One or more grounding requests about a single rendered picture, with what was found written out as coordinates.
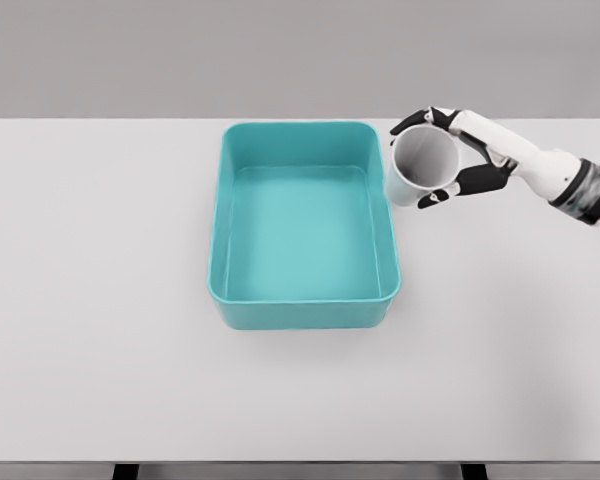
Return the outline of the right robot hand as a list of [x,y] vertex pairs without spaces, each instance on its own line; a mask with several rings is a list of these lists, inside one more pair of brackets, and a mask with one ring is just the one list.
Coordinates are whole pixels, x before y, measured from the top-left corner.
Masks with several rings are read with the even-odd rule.
[[457,196],[502,190],[514,175],[518,162],[538,151],[530,141],[476,112],[441,107],[427,107],[401,120],[390,130],[391,147],[399,133],[422,124],[435,126],[454,137],[461,166],[450,185],[425,195],[414,205],[420,210]]

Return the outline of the white paper cup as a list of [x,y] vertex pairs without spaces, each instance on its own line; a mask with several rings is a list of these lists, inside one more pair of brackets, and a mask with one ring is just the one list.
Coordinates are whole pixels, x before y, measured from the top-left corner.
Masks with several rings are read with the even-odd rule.
[[410,207],[450,185],[460,166],[459,146],[452,135],[431,125],[408,127],[393,141],[385,195],[393,205]]

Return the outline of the teal plastic basket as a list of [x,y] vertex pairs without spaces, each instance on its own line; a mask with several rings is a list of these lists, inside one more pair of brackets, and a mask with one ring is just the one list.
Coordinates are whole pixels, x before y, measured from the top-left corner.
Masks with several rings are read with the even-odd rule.
[[372,328],[401,285],[377,130],[242,121],[220,144],[207,287],[236,330]]

